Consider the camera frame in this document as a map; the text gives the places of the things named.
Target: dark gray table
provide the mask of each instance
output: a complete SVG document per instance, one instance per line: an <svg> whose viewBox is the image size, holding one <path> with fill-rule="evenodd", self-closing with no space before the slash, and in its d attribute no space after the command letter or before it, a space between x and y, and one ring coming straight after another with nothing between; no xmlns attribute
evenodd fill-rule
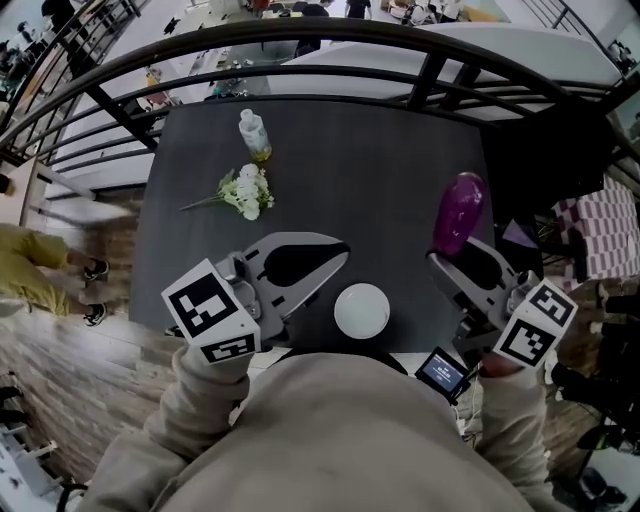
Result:
<svg viewBox="0 0 640 512"><path fill-rule="evenodd" d="M240 111L262 116L274 153L264 164L276 205L255 222L233 207L179 208L216 192L250 162ZM274 231L315 231L347 242L351 257L309 308L291 319L291 345L340 341L338 294L356 282L380 287L391 320L355 342L392 352L447 345L459 313L425 262L445 186L460 172L486 177L477 128L386 107L339 102L200 104L171 113L157 150L138 227L131 320L164 330L174 322L160 293L205 257L219 261ZM492 243L491 205L475 236Z"/></svg>

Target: purple bottle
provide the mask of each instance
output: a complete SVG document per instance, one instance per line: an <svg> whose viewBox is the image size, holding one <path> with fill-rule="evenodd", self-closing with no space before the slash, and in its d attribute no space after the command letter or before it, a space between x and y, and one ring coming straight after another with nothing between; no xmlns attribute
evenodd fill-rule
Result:
<svg viewBox="0 0 640 512"><path fill-rule="evenodd" d="M456 176L440 201L433 230L433 250L455 256L473 232L484 203L485 184L477 174L463 172Z"/></svg>

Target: black sneaker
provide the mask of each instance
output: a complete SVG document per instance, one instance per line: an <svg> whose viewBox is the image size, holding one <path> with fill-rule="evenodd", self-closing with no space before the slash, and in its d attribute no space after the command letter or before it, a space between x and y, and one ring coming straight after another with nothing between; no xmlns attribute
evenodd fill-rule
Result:
<svg viewBox="0 0 640 512"><path fill-rule="evenodd" d="M95 268L90 269L84 267L84 279L85 281L93 281L98 276L103 276L109 272L109 262L97 260L95 258L91 258L95 262Z"/></svg>
<svg viewBox="0 0 640 512"><path fill-rule="evenodd" d="M84 323L89 327L95 327L96 325L100 325L100 322L107 316L107 305L91 304L91 307L93 308L93 313L84 315Z"/></svg>

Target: hand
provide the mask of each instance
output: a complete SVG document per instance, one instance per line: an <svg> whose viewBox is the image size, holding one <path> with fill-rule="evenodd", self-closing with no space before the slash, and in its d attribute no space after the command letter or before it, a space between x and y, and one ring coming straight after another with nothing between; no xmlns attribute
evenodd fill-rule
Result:
<svg viewBox="0 0 640 512"><path fill-rule="evenodd" d="M482 358L481 372L487 377L506 377L522 370L522 366L495 352L486 354Z"/></svg>

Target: small screen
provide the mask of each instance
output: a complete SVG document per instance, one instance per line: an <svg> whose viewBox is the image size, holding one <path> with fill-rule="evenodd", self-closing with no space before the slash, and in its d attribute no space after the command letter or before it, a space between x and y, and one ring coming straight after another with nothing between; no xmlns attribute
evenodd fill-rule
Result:
<svg viewBox="0 0 640 512"><path fill-rule="evenodd" d="M447 392L453 391L460 384L460 381L464 379L462 373L438 354L434 355L427 365L422 368L422 373Z"/></svg>

